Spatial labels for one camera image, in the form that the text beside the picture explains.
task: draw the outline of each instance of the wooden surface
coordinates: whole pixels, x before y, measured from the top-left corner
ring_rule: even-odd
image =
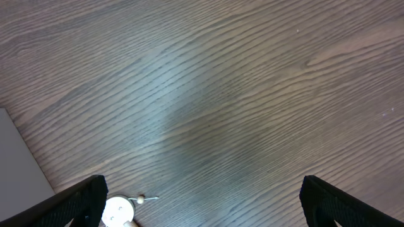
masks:
[[[315,174],[404,221],[404,1],[0,2],[0,105],[56,192],[143,226],[305,226]]]

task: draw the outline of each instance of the gray box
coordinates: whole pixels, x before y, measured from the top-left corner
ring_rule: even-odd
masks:
[[[0,108],[0,221],[54,194],[6,109]]]

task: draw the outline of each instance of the small bead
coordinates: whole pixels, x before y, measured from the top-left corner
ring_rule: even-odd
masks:
[[[145,202],[145,197],[143,195],[139,195],[138,199],[136,200],[138,204],[142,204]]]

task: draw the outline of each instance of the black object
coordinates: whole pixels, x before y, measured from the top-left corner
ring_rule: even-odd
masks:
[[[107,200],[104,176],[94,175],[0,222],[0,227],[97,227]]]
[[[306,176],[300,191],[309,227],[402,226],[404,223],[348,195],[316,176]]]

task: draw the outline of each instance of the white round object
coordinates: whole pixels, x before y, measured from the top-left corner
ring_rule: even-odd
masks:
[[[122,227],[125,222],[131,222],[134,217],[134,206],[123,196],[107,199],[101,220],[107,227]]]
[[[138,198],[137,198],[137,200],[136,200],[136,202],[137,202],[138,204],[144,203],[144,202],[145,202],[145,197],[144,197],[143,195],[139,195]]]

